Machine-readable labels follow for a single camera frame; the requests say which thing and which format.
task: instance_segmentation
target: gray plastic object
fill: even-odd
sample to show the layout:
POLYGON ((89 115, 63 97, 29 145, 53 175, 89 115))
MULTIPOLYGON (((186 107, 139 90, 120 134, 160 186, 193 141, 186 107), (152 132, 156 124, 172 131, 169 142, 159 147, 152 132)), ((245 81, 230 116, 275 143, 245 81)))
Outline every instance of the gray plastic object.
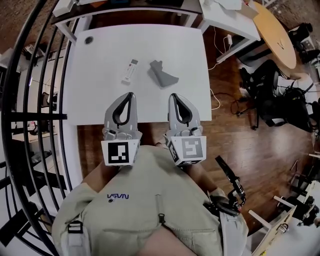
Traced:
POLYGON ((178 77, 172 76, 162 71, 162 61, 154 60, 150 63, 150 66, 161 87, 168 87, 178 83, 178 77))

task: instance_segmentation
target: white table leg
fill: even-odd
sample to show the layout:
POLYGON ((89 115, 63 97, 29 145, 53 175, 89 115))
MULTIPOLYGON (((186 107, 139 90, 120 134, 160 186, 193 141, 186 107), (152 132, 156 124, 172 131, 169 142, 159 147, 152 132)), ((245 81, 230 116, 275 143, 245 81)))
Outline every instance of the white table leg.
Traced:
POLYGON ((256 40, 253 39, 243 39, 241 42, 237 43, 236 45, 232 46, 229 50, 227 50, 224 54, 222 54, 221 56, 219 56, 216 59, 217 63, 221 63, 224 62, 227 58, 229 58, 230 56, 234 55, 235 53, 239 52, 240 50, 242 50, 243 48, 247 47, 248 45, 251 45, 253 42, 255 42, 256 40))
POLYGON ((188 15, 188 17, 186 18, 183 26, 190 28, 191 25, 194 23, 196 17, 197 17, 197 14, 196 14, 196 13, 190 13, 190 14, 188 15))
POLYGON ((277 197, 276 195, 273 197, 273 199, 279 201, 280 203, 284 204, 285 206, 288 206, 290 208, 295 207, 293 204, 281 199, 280 197, 277 197))
POLYGON ((198 29, 201 30, 202 34, 209 28, 210 24, 206 20, 202 20, 201 23, 198 26, 198 29))
POLYGON ((70 28, 68 28, 66 23, 58 23, 56 24, 56 26, 66 36, 66 38, 68 38, 71 41, 71 43, 76 44, 77 37, 72 33, 70 28))
POLYGON ((266 222, 263 218, 261 218, 258 214, 256 214, 253 210, 249 210, 249 214, 252 215, 252 217, 259 221, 268 230, 271 229, 271 225, 268 222, 266 222))

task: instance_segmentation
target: round wooden table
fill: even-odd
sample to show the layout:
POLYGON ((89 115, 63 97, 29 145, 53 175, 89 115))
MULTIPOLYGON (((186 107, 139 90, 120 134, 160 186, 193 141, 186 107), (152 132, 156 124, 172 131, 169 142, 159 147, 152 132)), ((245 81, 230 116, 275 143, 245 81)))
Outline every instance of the round wooden table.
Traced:
POLYGON ((253 21, 266 45, 279 61, 294 69, 297 65, 296 53, 286 30, 268 9, 257 2, 254 5, 259 14, 253 21))

